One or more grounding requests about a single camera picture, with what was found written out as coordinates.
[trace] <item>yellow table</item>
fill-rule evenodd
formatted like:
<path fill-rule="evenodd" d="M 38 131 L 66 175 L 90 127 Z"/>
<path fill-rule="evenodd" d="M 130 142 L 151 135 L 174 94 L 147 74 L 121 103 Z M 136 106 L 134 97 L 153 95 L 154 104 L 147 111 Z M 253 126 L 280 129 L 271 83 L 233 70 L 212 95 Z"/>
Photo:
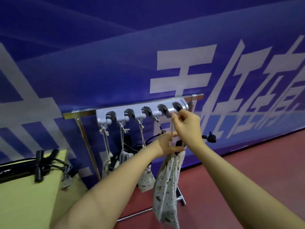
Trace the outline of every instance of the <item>yellow table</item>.
<path fill-rule="evenodd" d="M 67 162 L 67 151 L 57 158 Z M 46 229 L 57 222 L 87 188 L 76 175 L 71 186 L 61 190 L 63 172 L 54 169 L 44 181 L 34 184 L 34 175 L 0 184 L 0 228 Z"/>

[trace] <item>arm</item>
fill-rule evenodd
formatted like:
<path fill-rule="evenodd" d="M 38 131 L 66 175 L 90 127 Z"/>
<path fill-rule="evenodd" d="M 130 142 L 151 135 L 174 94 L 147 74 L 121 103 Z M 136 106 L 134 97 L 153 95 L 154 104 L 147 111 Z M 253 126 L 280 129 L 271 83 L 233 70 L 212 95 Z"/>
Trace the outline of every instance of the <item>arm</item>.
<path fill-rule="evenodd" d="M 181 110 L 178 135 L 199 158 L 244 228 L 305 228 L 305 222 L 211 150 L 201 138 L 200 118 Z"/>
<path fill-rule="evenodd" d="M 170 133 L 159 136 L 120 165 L 78 200 L 55 229 L 113 228 L 149 163 L 155 158 L 184 150 L 181 146 L 169 146 L 170 139 Z"/>

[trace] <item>person's left arm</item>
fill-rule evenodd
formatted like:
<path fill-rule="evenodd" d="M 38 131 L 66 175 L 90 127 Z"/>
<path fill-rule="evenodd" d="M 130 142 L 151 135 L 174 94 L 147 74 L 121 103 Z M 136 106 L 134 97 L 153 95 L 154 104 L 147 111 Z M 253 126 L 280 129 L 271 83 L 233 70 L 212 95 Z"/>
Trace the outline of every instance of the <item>person's left arm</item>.
<path fill-rule="evenodd" d="M 184 151 L 182 146 L 169 146 L 170 140 L 170 133 L 160 135 L 121 164 L 79 199 L 54 229 L 113 228 L 149 163 L 155 158 Z"/>

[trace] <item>person's right hand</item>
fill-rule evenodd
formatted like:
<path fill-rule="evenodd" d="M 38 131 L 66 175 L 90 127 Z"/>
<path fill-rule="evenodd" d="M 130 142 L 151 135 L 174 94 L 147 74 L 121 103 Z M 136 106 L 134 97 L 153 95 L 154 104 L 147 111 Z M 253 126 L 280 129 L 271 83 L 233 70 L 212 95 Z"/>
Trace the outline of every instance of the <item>person's right hand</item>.
<path fill-rule="evenodd" d="M 193 150 L 196 146 L 200 146 L 204 143 L 201 137 L 199 116 L 182 109 L 177 114 L 182 120 L 181 122 L 178 117 L 173 117 L 175 113 L 170 113 L 170 115 L 173 119 L 173 125 L 178 136 L 190 150 Z"/>

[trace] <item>person's right arm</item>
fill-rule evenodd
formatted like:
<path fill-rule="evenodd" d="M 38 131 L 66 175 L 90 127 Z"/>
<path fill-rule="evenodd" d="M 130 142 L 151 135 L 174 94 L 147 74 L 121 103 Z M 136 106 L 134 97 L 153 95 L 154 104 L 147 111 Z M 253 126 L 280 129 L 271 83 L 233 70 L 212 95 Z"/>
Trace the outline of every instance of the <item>person's right arm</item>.
<path fill-rule="evenodd" d="M 244 228 L 305 228 L 305 222 L 211 150 L 201 138 L 200 118 L 186 110 L 173 117 L 174 127 L 202 162 Z"/>

